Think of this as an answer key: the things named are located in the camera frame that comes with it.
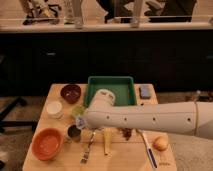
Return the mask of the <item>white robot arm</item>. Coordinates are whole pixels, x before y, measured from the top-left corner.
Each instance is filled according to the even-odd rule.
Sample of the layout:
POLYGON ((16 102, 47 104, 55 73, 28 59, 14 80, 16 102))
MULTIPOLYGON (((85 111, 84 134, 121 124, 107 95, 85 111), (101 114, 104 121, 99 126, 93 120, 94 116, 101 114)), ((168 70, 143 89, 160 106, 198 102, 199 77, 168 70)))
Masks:
POLYGON ((213 139, 213 102, 115 106, 115 95, 98 90, 83 114, 90 129, 133 128, 213 139))

